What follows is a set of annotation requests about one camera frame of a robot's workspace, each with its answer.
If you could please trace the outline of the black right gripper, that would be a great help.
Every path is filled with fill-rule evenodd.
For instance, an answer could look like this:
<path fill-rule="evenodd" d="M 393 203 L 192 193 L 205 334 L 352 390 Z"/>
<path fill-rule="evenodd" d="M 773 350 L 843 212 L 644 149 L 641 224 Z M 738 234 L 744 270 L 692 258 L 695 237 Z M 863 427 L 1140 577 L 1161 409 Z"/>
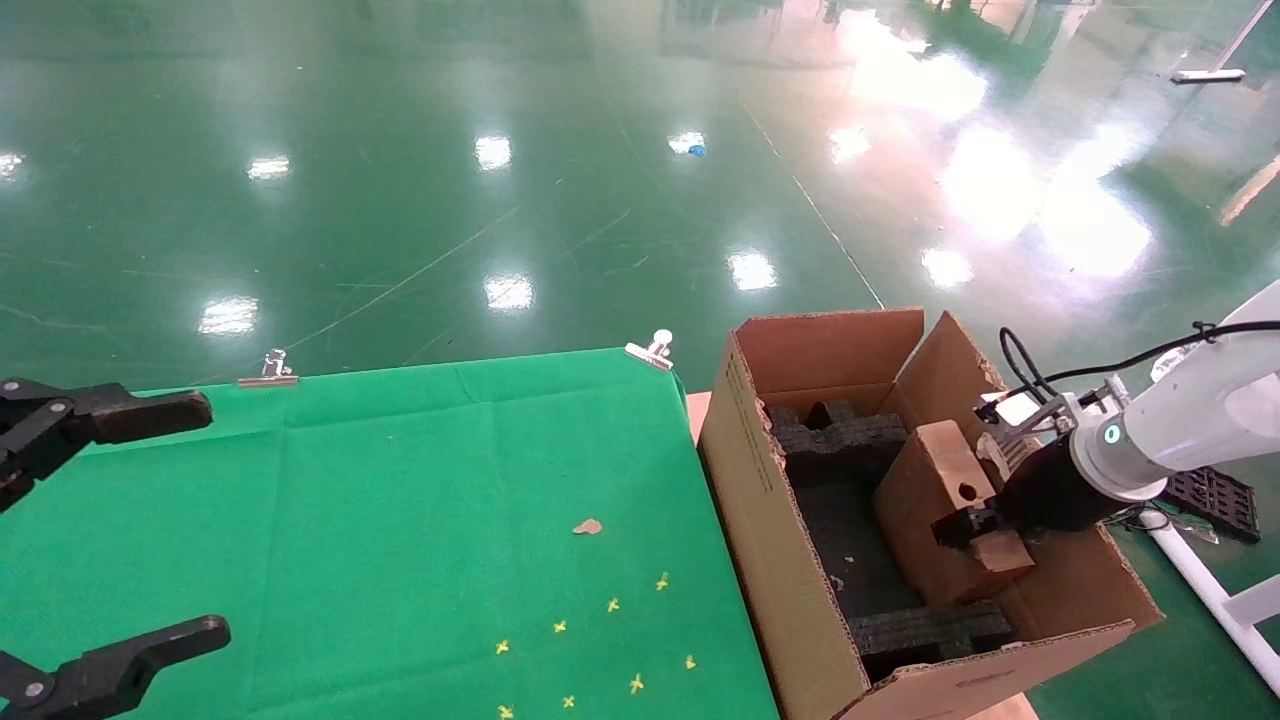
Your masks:
<path fill-rule="evenodd" d="M 1071 439 L 1061 436 L 1020 462 L 998 492 L 998 510 L 965 506 L 937 520 L 937 544 L 966 550 L 1002 530 L 1004 520 L 1020 533 L 1038 533 L 1079 532 L 1108 518 L 1108 496 L 1079 473 Z"/>

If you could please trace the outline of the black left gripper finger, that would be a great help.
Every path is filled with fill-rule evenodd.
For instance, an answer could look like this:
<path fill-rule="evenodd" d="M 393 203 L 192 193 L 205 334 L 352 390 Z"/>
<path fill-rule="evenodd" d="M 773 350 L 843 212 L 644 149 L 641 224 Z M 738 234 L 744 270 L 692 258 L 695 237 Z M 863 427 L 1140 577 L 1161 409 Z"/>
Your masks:
<path fill-rule="evenodd" d="M 119 383 L 65 389 L 5 379 L 1 511 L 13 509 L 90 445 L 124 445 L 211 424 L 211 404 L 198 391 L 140 397 Z"/>
<path fill-rule="evenodd" d="M 46 673 L 1 653 L 3 719 L 110 719 L 136 710 L 164 669 L 230 643 L 223 616 L 206 615 L 81 655 Z"/>

